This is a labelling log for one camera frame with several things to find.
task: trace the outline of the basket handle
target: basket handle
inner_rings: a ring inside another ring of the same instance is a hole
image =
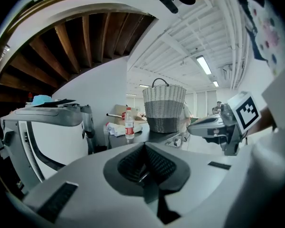
[[[161,79],[163,82],[166,83],[167,87],[169,87],[169,84],[166,82],[166,80],[164,80],[164,79],[162,79],[162,78],[156,78],[156,79],[153,81],[152,88],[154,88],[154,83],[155,83],[155,81],[158,80],[158,79]]]

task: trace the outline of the white towel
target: white towel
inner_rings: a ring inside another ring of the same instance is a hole
[[[109,134],[114,135],[115,137],[125,135],[125,126],[124,125],[117,125],[114,123],[107,123],[106,128]],[[137,133],[143,129],[142,126],[139,124],[134,124],[134,133]]]

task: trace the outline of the ceiling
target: ceiling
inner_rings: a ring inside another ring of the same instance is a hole
[[[244,24],[242,12],[238,9],[237,14],[232,7],[235,1],[238,7],[237,0],[198,0],[192,6],[177,2],[179,18],[163,28],[128,67],[127,93],[142,96],[144,88],[139,84],[150,86],[158,77],[185,87],[187,93],[215,89],[214,80],[219,87],[236,88],[246,65],[249,40],[245,27],[239,26]],[[202,55],[210,75],[196,61]]]

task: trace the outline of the water bottle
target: water bottle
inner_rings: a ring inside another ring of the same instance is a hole
[[[126,139],[134,138],[134,119],[131,113],[131,108],[127,107],[127,112],[124,117],[125,137]]]

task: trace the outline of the two-tone woven basket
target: two-tone woven basket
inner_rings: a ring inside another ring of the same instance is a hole
[[[154,86],[142,91],[150,130],[157,133],[175,133],[179,130],[181,109],[184,104],[186,89],[179,85]]]

